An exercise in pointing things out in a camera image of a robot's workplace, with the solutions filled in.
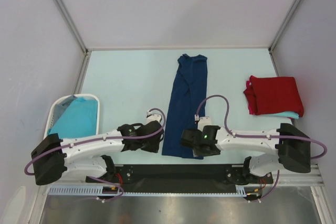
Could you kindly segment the navy blue t shirt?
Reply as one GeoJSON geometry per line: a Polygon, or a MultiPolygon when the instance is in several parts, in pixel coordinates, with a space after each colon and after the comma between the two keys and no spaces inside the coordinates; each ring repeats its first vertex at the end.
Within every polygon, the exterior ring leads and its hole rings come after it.
{"type": "Polygon", "coordinates": [[[181,136],[185,129],[197,128],[194,115],[206,98],[207,73],[205,56],[183,54],[179,57],[167,112],[163,156],[196,158],[191,148],[181,145],[181,136]]]}

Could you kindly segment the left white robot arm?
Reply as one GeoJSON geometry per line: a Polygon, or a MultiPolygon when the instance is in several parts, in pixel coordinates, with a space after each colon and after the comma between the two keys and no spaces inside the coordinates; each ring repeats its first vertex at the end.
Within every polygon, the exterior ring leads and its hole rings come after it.
{"type": "Polygon", "coordinates": [[[45,137],[31,153],[32,176],[38,186],[65,176],[75,180],[93,178],[110,182],[115,178],[111,153],[142,150],[157,153],[164,130],[160,122],[124,124],[110,132],[81,138],[45,137]]]}

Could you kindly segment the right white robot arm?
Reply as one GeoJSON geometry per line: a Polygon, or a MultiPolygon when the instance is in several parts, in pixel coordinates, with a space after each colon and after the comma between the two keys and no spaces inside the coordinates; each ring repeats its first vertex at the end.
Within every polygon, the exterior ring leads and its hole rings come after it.
{"type": "Polygon", "coordinates": [[[259,152],[258,156],[246,157],[238,172],[225,168],[226,179],[235,185],[258,183],[261,178],[281,169],[299,174],[311,171],[309,138],[287,123],[261,134],[229,132],[225,127],[202,124],[197,129],[184,130],[181,145],[191,148],[195,156],[203,157],[230,150],[259,152]]]}

